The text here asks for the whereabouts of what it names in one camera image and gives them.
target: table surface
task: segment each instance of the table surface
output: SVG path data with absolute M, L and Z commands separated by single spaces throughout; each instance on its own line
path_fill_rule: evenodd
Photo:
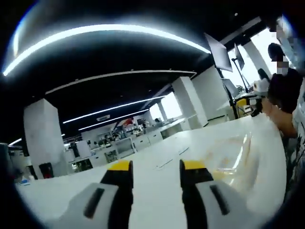
M 204 158 L 217 141 L 243 136 L 249 131 L 252 133 L 250 153 L 255 149 L 252 154 L 259 155 L 259 165 L 255 183 L 244 198 L 251 211 L 264 217 L 272 216 L 284 199 L 285 153 L 277 128 L 264 114 L 260 114 L 254 118 L 247 116 L 202 129 L 178 132 L 126 157 L 133 161 L 134 175 L 134 201 L 129 228 L 187 228 L 179 159 Z M 39 219 L 55 219 L 65 212 L 73 196 L 88 184 L 99 182 L 109 166 L 33 181 L 30 185 L 18 186 L 18 190 Z

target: white wall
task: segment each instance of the white wall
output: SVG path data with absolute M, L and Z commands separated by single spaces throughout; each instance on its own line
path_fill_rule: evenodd
M 155 124 L 155 121 L 153 120 L 150 111 L 145 112 L 142 116 L 143 116 L 143 119 L 146 119 L 146 121 L 148 121 L 150 123 L 150 125 Z
M 223 110 L 217 108 L 228 101 L 227 94 L 221 82 L 220 75 L 214 66 L 207 69 L 192 80 L 204 108 L 207 119 L 225 115 Z
M 24 109 L 23 120 L 27 148 L 37 177 L 42 178 L 38 165 L 48 162 L 58 176 L 61 172 L 55 165 L 61 162 L 64 146 L 57 108 L 41 99 Z
M 197 115 L 201 127 L 205 126 L 208 123 L 206 114 L 190 78 L 179 77 L 172 86 L 184 117 Z
M 176 96 L 180 110 L 185 118 L 191 117 L 196 114 L 194 106 L 192 105 L 191 99 L 185 89 L 185 86 L 181 79 L 177 79 L 172 83 L 174 89 L 174 95 Z

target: red object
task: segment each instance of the red object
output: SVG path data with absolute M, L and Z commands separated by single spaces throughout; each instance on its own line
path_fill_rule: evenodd
M 123 125 L 130 125 L 130 124 L 133 124 L 132 118 L 127 119 L 127 120 L 123 123 Z

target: window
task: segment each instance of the window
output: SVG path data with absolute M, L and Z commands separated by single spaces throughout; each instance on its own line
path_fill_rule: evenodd
M 179 104 L 173 92 L 169 93 L 161 100 L 166 117 L 175 118 L 182 115 Z
M 256 46 L 271 74 L 276 72 L 276 62 L 272 62 L 268 54 L 268 46 L 271 43 L 280 44 L 276 38 L 276 32 L 270 32 L 269 29 L 264 29 L 258 34 L 251 37 L 251 41 Z
M 152 119 L 155 120 L 156 118 L 161 119 L 161 121 L 164 121 L 163 116 L 161 114 L 161 111 L 159 109 L 158 104 L 153 105 L 149 112 L 151 113 Z
M 255 68 L 251 58 L 249 57 L 249 55 L 246 52 L 246 50 L 244 49 L 244 47 L 239 45 L 238 49 L 239 49 L 239 51 L 240 51 L 240 53 L 241 53 L 241 55 L 244 59 L 244 68 L 241 71 L 241 73 L 246 78 L 248 83 L 251 85 L 251 84 L 254 83 L 255 80 L 259 80 L 259 75 L 257 73 L 257 69 Z M 222 70 L 224 78 L 230 79 L 235 86 L 240 85 L 240 86 L 244 87 L 244 83 L 242 81 L 242 78 L 240 77 L 240 74 L 239 74 L 234 62 L 232 61 L 233 58 L 236 58 L 235 49 L 230 50 L 228 52 L 228 55 L 229 55 L 229 58 L 230 58 L 230 62 L 231 62 L 231 65 L 232 65 L 233 72 Z

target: ceiling light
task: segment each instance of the ceiling light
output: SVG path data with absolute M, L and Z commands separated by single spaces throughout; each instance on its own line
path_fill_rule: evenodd
M 103 123 L 108 123 L 108 122 L 111 122 L 111 121 L 114 121 L 114 120 L 117 120 L 117 119 L 120 119 L 120 118 L 124 118 L 124 117 L 128 117 L 128 116 L 131 116 L 131 115 L 135 115 L 135 114 L 138 114 L 138 113 L 141 113 L 141 112 L 144 112 L 144 111 L 148 111 L 148 110 L 149 109 L 138 111 L 138 112 L 135 112 L 135 113 L 132 113 L 132 114 L 127 114 L 127 115 L 124 115 L 124 116 L 121 116 L 121 117 L 118 117 L 118 118 L 114 118 L 114 119 L 111 119 L 111 120 L 108 120 L 108 121 L 105 121 L 105 122 L 101 122 L 101 123 L 97 123 L 97 124 L 94 124 L 94 125 L 90 125 L 90 126 L 81 128 L 79 130 L 84 130 L 84 129 L 87 129 L 87 128 L 90 128 L 90 127 L 93 127 L 93 126 L 96 126 L 96 125 L 101 125 Z
M 167 38 L 170 40 L 184 43 L 186 45 L 199 49 L 205 53 L 211 53 L 209 50 L 200 46 L 199 44 L 196 44 L 187 39 L 178 37 L 176 35 L 173 35 L 171 33 L 164 32 L 161 30 L 146 28 L 146 27 L 139 26 L 139 25 L 121 25 L 121 24 L 90 25 L 90 26 L 83 26 L 83 27 L 78 27 L 75 29 L 59 32 L 57 34 L 54 34 L 54 35 L 36 43 L 35 45 L 29 47 L 27 50 L 25 50 L 23 53 L 21 53 L 16 59 L 14 59 L 13 62 L 10 63 L 9 66 L 5 69 L 3 74 L 5 76 L 7 76 L 21 61 L 23 61 L 25 58 L 30 56 L 32 53 L 34 53 L 35 51 L 41 49 L 42 47 L 44 47 L 48 44 L 51 44 L 58 40 L 64 39 L 66 37 L 71 37 L 71 36 L 74 36 L 77 34 L 95 32 L 95 31 L 130 31 L 130 32 L 147 33 L 147 34 L 151 34 L 154 36 L 163 37 L 163 38 Z
M 86 114 L 86 115 L 83 115 L 83 116 L 80 116 L 80 117 L 77 117 L 77 118 L 74 118 L 74 119 L 70 119 L 68 121 L 64 121 L 63 124 L 69 123 L 69 122 L 72 122 L 72 121 L 75 121 L 75 120 L 78 120 L 78 119 L 81 119 L 81 118 L 85 118 L 85 117 L 88 117 L 88 116 L 91 116 L 91 115 L 96 115 L 98 113 L 102 113 L 102 112 L 105 112 L 105 111 L 110 111 L 110 110 L 117 109 L 117 108 L 120 108 L 120 107 L 129 106 L 129 105 L 133 105 L 133 104 L 138 104 L 138 103 L 146 102 L 146 101 L 149 101 L 149 100 L 160 99 L 160 98 L 163 98 L 163 97 L 165 97 L 165 95 L 164 96 L 159 96 L 159 97 L 153 97 L 153 98 L 150 98 L 150 99 L 139 100 L 137 102 L 132 102 L 132 103 L 129 103 L 129 104 L 123 104 L 123 105 L 120 105 L 120 106 L 115 106 L 115 107 L 108 108 L 108 109 L 101 110 L 101 111 L 97 111 L 97 112 L 94 112 L 94 113 L 91 113 L 91 114 Z
M 17 139 L 16 141 L 13 141 L 12 143 L 9 143 L 9 146 L 12 146 L 13 144 L 16 144 L 16 143 L 18 143 L 18 142 L 20 142 L 22 139 L 21 138 L 19 138 L 19 139 Z

